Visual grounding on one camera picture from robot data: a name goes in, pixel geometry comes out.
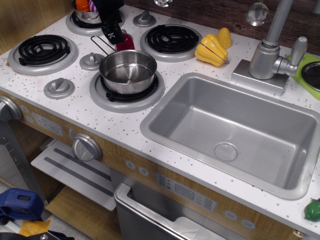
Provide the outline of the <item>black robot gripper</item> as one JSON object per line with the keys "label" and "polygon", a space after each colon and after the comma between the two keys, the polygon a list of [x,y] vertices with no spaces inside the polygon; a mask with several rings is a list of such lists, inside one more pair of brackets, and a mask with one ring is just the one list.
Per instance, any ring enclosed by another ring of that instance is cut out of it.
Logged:
{"label": "black robot gripper", "polygon": [[119,26],[119,9],[124,6],[123,0],[94,0],[98,10],[101,29],[104,36],[112,45],[125,41],[124,34]]}

